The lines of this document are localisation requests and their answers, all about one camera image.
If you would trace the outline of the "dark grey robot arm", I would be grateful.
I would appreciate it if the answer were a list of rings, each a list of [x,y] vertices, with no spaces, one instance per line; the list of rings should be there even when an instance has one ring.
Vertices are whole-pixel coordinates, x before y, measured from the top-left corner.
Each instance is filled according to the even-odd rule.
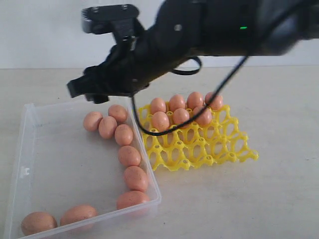
[[[86,33],[113,34],[106,60],[67,84],[96,104],[129,97],[198,56],[280,56],[319,36],[316,0],[166,0],[144,29],[132,4],[82,10]]]

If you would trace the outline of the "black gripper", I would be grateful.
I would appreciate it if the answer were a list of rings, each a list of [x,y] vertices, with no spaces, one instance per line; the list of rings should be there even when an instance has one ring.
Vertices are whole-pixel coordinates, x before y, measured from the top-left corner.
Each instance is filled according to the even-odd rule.
[[[97,66],[85,69],[83,76],[67,83],[71,98],[84,96],[101,104],[109,96],[128,96],[139,92],[159,77],[160,50],[150,42],[124,42],[113,46],[109,56]]]

